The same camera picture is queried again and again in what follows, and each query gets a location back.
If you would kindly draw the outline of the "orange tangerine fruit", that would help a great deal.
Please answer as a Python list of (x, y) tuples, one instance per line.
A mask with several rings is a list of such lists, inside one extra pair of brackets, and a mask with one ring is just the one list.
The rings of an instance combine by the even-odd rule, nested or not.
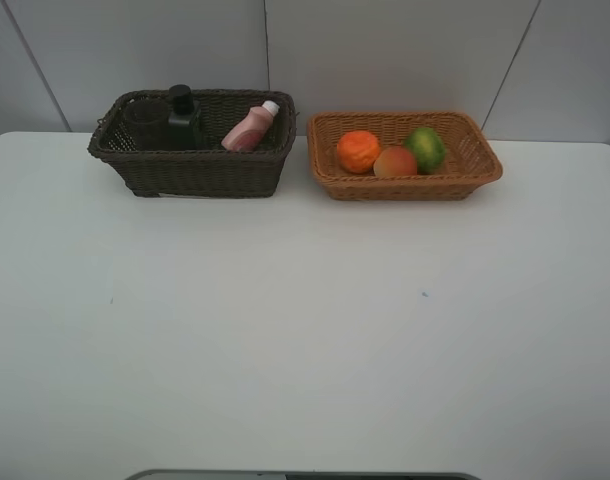
[(372, 167), (381, 153), (378, 138), (366, 130), (344, 134), (338, 141), (336, 153), (341, 167), (352, 174), (364, 174)]

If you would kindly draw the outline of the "red yellow peach fruit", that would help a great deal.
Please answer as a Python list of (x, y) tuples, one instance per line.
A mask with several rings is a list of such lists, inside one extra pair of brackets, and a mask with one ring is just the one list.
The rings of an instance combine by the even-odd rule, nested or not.
[(378, 178), (415, 176), (418, 166), (415, 156), (406, 148), (393, 146), (381, 151), (373, 165)]

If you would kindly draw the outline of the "pink squeeze bottle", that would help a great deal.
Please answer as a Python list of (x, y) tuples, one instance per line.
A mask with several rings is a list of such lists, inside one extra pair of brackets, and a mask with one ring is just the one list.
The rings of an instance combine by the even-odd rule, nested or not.
[(221, 145), (230, 152), (254, 150), (272, 126), (279, 111), (280, 106), (271, 100), (252, 107), (246, 117), (223, 138)]

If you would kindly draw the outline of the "green mango fruit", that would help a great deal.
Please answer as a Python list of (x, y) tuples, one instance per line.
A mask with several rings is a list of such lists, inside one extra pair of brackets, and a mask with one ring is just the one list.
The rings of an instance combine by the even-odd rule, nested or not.
[(421, 174), (433, 174), (441, 167), (446, 156), (441, 137), (429, 127), (416, 128), (403, 140), (402, 146), (412, 153)]

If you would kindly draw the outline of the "dark green pump bottle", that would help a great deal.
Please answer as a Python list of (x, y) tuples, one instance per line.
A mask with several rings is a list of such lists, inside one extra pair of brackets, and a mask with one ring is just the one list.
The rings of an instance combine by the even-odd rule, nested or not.
[(171, 110), (168, 133), (174, 150), (197, 150), (202, 146), (201, 108), (188, 85), (177, 84), (169, 89)]

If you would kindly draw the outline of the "translucent pink plastic cup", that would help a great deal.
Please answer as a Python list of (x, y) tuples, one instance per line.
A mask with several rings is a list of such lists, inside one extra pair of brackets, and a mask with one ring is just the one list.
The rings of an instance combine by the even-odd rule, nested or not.
[(162, 99), (140, 99), (125, 108), (124, 121), (137, 150), (165, 150), (169, 107)]

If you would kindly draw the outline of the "light brown wicker basket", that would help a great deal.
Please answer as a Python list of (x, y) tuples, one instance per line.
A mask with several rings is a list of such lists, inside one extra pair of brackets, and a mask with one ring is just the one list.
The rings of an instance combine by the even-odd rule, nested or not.
[[(417, 127), (434, 129), (446, 147), (444, 162), (432, 174), (379, 179), (349, 173), (337, 159), (337, 143), (350, 131), (369, 131), (389, 147)], [(503, 174), (479, 126), (459, 112), (321, 112), (308, 121), (307, 142), (313, 176), (335, 200), (462, 200)]]

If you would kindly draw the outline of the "dark brown wicker basket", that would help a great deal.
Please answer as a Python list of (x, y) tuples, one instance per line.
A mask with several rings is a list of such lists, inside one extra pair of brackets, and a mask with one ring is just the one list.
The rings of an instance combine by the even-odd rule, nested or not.
[[(98, 121), (89, 153), (112, 167), (138, 197), (177, 195), (207, 198), (266, 198), (277, 188), (296, 136), (297, 112), (292, 97), (280, 91), (198, 89), (202, 146), (174, 150), (168, 133), (165, 150), (137, 150), (124, 121), (129, 103), (162, 99), (166, 90), (136, 90), (121, 95)], [(249, 152), (230, 152), (221, 141), (249, 112), (265, 100), (276, 102), (276, 115), (259, 145)]]

